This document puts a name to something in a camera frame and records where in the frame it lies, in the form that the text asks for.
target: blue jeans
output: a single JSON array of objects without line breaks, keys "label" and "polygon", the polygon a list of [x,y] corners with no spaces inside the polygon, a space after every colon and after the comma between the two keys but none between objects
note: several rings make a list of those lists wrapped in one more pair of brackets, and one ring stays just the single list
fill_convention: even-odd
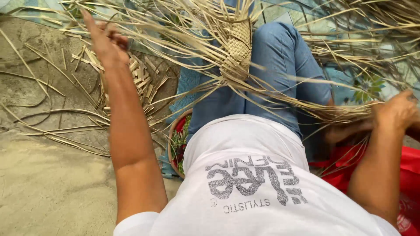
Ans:
[{"label": "blue jeans", "polygon": [[[250,74],[264,80],[277,91],[281,91],[289,97],[321,105],[326,105],[331,99],[331,86],[329,84],[305,82],[295,86],[296,81],[288,80],[283,76],[289,74],[305,78],[325,79],[308,45],[291,25],[272,22],[258,28],[252,37],[251,61],[265,67],[266,70],[251,66]],[[213,70],[214,73],[220,74],[217,68]],[[208,76],[201,75],[200,83],[210,79]],[[296,107],[290,107],[290,104],[269,97],[265,99],[277,104],[265,101],[251,93],[246,95],[256,103],[272,108],[271,111],[278,116],[245,100],[229,87],[222,87],[194,106],[188,128],[188,140],[208,122],[234,114],[250,114],[267,118],[285,125],[299,137],[302,137],[297,121]]]}]

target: left hand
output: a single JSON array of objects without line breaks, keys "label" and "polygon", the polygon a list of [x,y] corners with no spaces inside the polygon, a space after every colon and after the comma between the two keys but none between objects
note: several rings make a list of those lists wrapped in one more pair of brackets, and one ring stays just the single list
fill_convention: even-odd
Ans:
[{"label": "left hand", "polygon": [[127,55],[128,38],[117,34],[112,25],[110,29],[107,29],[106,27],[109,24],[105,22],[96,25],[92,15],[86,10],[81,9],[81,13],[90,32],[93,51],[104,68],[115,67],[120,63],[128,65],[130,63],[130,58]]}]

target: blue cloth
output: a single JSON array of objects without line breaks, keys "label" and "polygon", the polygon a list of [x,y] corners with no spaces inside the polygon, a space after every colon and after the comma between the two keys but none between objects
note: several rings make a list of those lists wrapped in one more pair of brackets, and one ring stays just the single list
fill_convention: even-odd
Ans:
[{"label": "blue cloth", "polygon": [[[253,35],[251,61],[266,68],[265,71],[256,67],[249,69],[250,74],[264,80],[277,91],[299,100],[325,105],[331,99],[329,84],[297,83],[288,80],[284,75],[300,76],[313,79],[325,79],[321,68],[316,63],[298,31],[291,25],[272,22],[261,26]],[[212,69],[220,74],[217,68]],[[200,83],[211,78],[201,75]],[[253,101],[262,104],[272,113],[260,108],[239,96],[229,87],[222,87],[214,91],[194,106],[189,126],[189,138],[208,122],[233,114],[251,114],[281,123],[302,137],[297,122],[297,110],[289,104],[266,97],[276,102],[270,103],[253,94],[246,95]]]}]

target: graphic print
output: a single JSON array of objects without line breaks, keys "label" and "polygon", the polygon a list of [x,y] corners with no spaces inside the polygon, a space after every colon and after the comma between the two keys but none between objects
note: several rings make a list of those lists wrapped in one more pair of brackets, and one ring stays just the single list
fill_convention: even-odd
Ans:
[{"label": "graphic print", "polygon": [[[276,169],[271,167],[269,164],[273,163],[276,165]],[[232,168],[232,174],[229,174],[226,168]],[[258,190],[258,188],[265,183],[265,173],[268,174],[271,186],[277,191],[277,200],[283,206],[286,206],[289,197],[286,192],[291,195],[298,197],[291,197],[293,204],[308,203],[303,197],[302,191],[299,188],[286,188],[286,192],[280,187],[280,181],[277,173],[281,176],[290,176],[291,178],[284,178],[283,185],[294,186],[299,183],[299,178],[294,175],[291,165],[287,161],[275,162],[269,156],[262,156],[262,159],[253,160],[251,156],[248,156],[248,161],[243,161],[240,158],[234,158],[225,160],[223,164],[215,163],[205,168],[207,173],[207,179],[213,179],[217,174],[220,174],[223,178],[218,180],[212,180],[208,182],[210,192],[213,196],[218,199],[227,199],[233,191],[233,187],[243,195],[252,196]],[[246,178],[236,178],[239,172],[243,172]],[[251,184],[248,188],[242,184]],[[218,190],[217,187],[226,187],[225,190]]]}]

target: hand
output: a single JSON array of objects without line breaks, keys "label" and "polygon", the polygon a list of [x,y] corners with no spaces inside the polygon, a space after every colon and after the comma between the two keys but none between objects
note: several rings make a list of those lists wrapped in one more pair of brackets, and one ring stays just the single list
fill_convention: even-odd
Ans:
[{"label": "hand", "polygon": [[127,55],[128,39],[117,34],[113,25],[102,22],[95,24],[93,17],[86,10],[81,9],[84,23],[90,32],[93,42],[93,51],[104,66],[104,68],[114,67],[120,63],[128,65],[130,58]]},{"label": "hand", "polygon": [[391,100],[372,107],[376,127],[396,128],[405,132],[414,122],[420,121],[417,98],[411,90],[405,90]]}]

